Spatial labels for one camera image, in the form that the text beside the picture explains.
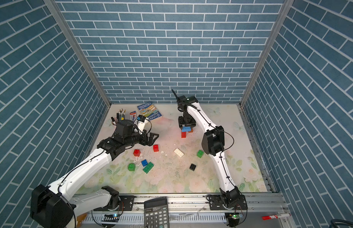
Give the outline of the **light blue long lego brick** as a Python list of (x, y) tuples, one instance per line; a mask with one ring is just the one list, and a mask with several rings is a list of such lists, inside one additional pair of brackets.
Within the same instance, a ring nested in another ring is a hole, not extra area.
[(182, 127), (181, 131), (182, 131), (182, 132), (189, 132), (190, 129), (191, 129), (190, 126), (184, 126), (184, 127)]

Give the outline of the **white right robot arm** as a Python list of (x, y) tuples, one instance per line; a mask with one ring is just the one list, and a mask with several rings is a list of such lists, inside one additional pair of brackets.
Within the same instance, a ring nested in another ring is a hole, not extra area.
[(227, 132), (218, 126), (203, 111), (200, 103), (194, 97), (178, 96), (171, 90), (177, 102), (178, 111), (183, 113), (178, 118), (179, 128), (182, 132), (189, 132), (197, 125), (203, 130), (202, 150), (212, 159), (216, 170), (223, 206), (230, 210), (239, 207), (247, 211), (245, 196), (240, 192), (227, 167), (225, 157), (225, 135)]

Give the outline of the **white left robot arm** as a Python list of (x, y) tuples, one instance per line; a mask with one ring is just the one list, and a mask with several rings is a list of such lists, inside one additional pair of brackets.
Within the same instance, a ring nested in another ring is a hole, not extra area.
[(152, 146), (159, 134), (144, 129), (145, 122), (122, 120), (112, 136), (102, 140), (79, 165), (47, 186), (38, 185), (31, 196), (30, 218), (44, 228), (65, 228), (77, 216), (94, 209), (118, 211), (119, 192), (104, 186), (92, 194), (75, 197), (76, 192), (100, 169), (136, 144)]

